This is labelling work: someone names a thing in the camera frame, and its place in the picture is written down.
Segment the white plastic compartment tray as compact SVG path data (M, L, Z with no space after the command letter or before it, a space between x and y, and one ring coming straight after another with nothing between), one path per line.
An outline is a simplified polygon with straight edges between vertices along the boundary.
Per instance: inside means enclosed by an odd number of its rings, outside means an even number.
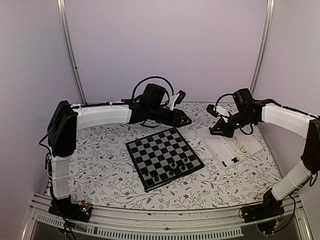
M253 135L245 135L238 129L234 132L233 137L228 138L211 135L209 128L203 127L197 130L197 136L203 143L205 149L224 172L251 159L263 150L263 146L253 137ZM231 139L233 138L241 140L247 146L249 153L239 154L236 152L231 143ZM234 163L231 161L233 158L237 158L238 162Z

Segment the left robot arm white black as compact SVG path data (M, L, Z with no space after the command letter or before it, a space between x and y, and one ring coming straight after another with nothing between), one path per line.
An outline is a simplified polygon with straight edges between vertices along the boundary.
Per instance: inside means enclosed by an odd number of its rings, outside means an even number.
M100 125L136 124L147 120L176 128L189 125L191 119L175 107L185 98L185 92L172 93L168 101L163 102L167 93L162 86L149 83L138 97L93 104L70 104L63 100L58 104L44 136L48 141L45 169L51 182L54 207L63 217L70 217L75 211L69 192L69 164L76 149L77 132Z

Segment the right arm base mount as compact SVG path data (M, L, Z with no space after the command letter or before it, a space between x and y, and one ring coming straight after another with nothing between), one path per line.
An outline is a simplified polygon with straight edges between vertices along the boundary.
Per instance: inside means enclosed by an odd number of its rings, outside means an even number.
M280 204L275 208L264 208L263 204L246 204L238 211L238 216L244 219L245 223L256 222L260 233L271 235L276 232L283 222L285 210Z

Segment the black and grey chessboard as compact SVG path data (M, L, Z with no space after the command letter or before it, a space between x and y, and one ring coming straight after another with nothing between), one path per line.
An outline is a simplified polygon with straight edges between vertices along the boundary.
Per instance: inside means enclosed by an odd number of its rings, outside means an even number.
M125 146L145 192L155 190L205 167L175 127L127 142ZM196 160L191 160L192 155L196 156ZM175 169L181 169L182 166L178 165L178 161L182 161L183 166L186 167L181 174L175 174ZM173 170L172 176L169 175L170 170ZM159 177L158 182L154 181L156 176Z

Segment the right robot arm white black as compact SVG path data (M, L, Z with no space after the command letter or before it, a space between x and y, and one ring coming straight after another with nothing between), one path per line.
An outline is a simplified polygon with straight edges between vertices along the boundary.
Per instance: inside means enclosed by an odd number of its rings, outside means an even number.
M209 129L211 135L231 138L236 130L262 123L268 130L280 131L275 142L271 142L269 133L264 133L273 155L297 158L287 160L287 164L293 164L292 169L287 169L283 178L263 195L258 213L269 218L281 208L285 197L303 188L320 171L320 117L272 98L255 99L247 88L224 96L233 99L237 113L219 108L218 102L208 105L207 112L218 119Z

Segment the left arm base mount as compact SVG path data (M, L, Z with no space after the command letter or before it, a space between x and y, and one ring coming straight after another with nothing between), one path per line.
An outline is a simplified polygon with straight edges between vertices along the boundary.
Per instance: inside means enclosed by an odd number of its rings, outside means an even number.
M67 220L88 223L92 214L92 205L72 203L69 199L52 200L48 212Z

